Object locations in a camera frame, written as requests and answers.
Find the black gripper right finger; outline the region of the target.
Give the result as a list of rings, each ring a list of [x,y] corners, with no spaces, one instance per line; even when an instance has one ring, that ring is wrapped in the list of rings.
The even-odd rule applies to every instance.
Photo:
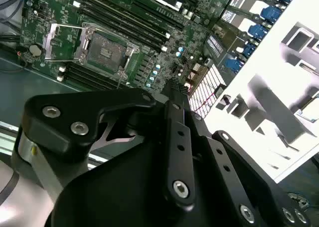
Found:
[[[209,132],[187,94],[179,84],[190,154],[198,160],[195,183],[209,220],[217,227],[310,227],[306,213],[227,132]]]

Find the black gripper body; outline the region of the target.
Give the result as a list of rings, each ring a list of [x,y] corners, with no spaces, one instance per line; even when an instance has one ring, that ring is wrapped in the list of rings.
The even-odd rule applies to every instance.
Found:
[[[215,227],[195,183],[185,116],[157,117],[136,147],[73,178],[57,198],[53,227]]]

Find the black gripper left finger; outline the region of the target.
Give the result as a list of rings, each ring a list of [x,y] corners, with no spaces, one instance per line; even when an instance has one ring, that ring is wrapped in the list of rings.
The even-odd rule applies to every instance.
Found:
[[[38,95],[24,107],[21,157],[56,203],[70,181],[141,144],[157,117],[184,117],[179,82],[161,93],[140,88]]]

